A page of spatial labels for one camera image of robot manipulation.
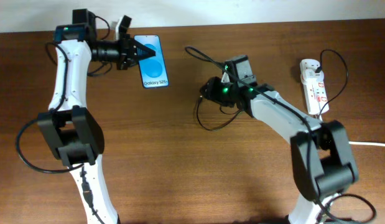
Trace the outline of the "blue screen smartphone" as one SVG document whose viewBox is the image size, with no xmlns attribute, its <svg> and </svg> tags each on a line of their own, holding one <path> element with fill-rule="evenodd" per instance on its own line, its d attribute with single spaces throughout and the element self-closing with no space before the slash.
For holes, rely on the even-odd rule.
<svg viewBox="0 0 385 224">
<path fill-rule="evenodd" d="M 155 56 L 141 60 L 139 69 L 144 88 L 161 88 L 169 85 L 164 54 L 158 35 L 135 35 L 134 39 L 155 51 Z"/>
</svg>

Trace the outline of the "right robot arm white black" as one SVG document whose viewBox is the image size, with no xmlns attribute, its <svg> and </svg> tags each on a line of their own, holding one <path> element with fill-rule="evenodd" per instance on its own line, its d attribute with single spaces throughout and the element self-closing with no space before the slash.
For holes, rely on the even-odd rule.
<svg viewBox="0 0 385 224">
<path fill-rule="evenodd" d="M 332 203 L 346 196 L 359 179 L 344 126 L 315 119 L 286 102 L 273 87 L 259 84 L 245 55 L 219 66 L 223 76 L 210 78 L 200 89 L 202 97 L 220 106 L 236 106 L 290 144 L 299 197 L 281 223 L 346 223 L 330 213 Z"/>
</svg>

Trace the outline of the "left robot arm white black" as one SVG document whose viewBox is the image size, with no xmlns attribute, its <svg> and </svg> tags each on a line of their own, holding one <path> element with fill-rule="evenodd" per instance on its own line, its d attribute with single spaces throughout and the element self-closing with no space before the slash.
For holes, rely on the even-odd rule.
<svg viewBox="0 0 385 224">
<path fill-rule="evenodd" d="M 87 222 L 119 223 L 103 174 L 103 131 L 86 103 L 88 67 L 91 62 L 106 62 L 126 70 L 155 52 L 128 34 L 130 17 L 120 18 L 114 40 L 98 38 L 96 18 L 87 9 L 75 9 L 71 24 L 56 27 L 55 90 L 48 112 L 38 115 L 37 124 L 54 158 L 73 177 Z"/>
</svg>

